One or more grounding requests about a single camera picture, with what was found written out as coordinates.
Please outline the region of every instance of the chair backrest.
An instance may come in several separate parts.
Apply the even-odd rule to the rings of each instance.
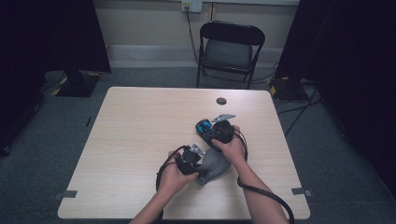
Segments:
[[[265,41],[265,35],[259,28],[227,21],[210,21],[204,24],[201,27],[200,37],[201,42],[204,37],[252,46],[262,46]]]

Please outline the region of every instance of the wooden tabletop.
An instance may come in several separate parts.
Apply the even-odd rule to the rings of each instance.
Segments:
[[[226,105],[217,104],[225,98]],[[310,211],[290,151],[267,91],[113,87],[92,127],[63,198],[61,218],[133,218],[155,193],[155,178],[168,151],[197,144],[201,119],[234,114],[247,139],[248,164],[269,188],[306,219]],[[237,174],[201,187],[191,183],[164,209],[164,219],[250,219]]]

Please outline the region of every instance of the person's left hand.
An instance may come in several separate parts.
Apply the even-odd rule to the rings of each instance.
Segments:
[[[168,164],[163,170],[163,176],[161,176],[161,182],[158,188],[158,192],[171,194],[172,196],[180,192],[186,184],[194,181],[198,177],[198,173],[183,175],[177,169],[177,165],[173,163],[176,162],[175,156],[168,162],[172,164]]]

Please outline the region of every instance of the chair seat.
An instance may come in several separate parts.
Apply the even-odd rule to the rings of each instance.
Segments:
[[[228,67],[248,72],[251,69],[252,47],[250,45],[208,40],[203,66]]]

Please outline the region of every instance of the black folding chair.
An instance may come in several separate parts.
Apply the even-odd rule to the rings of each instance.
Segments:
[[[200,85],[201,69],[204,73],[211,69],[245,75],[243,81],[249,76],[248,90],[265,41],[264,33],[252,25],[210,21],[201,27],[200,40],[196,88]],[[253,47],[257,47],[254,56]]]

